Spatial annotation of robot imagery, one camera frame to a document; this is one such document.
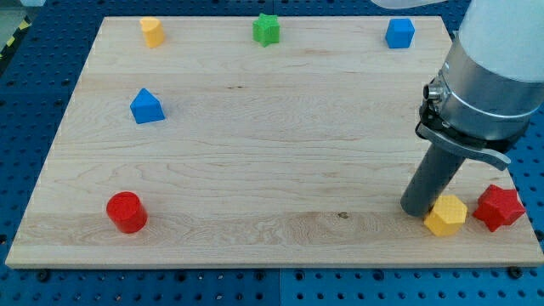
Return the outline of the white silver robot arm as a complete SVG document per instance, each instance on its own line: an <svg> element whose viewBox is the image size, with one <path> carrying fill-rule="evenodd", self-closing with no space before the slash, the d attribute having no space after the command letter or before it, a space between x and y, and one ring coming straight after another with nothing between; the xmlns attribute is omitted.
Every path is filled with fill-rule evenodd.
<svg viewBox="0 0 544 306"><path fill-rule="evenodd" d="M424 158L505 169L506 153L543 102L543 1L473 0L438 75L423 89Z"/></svg>

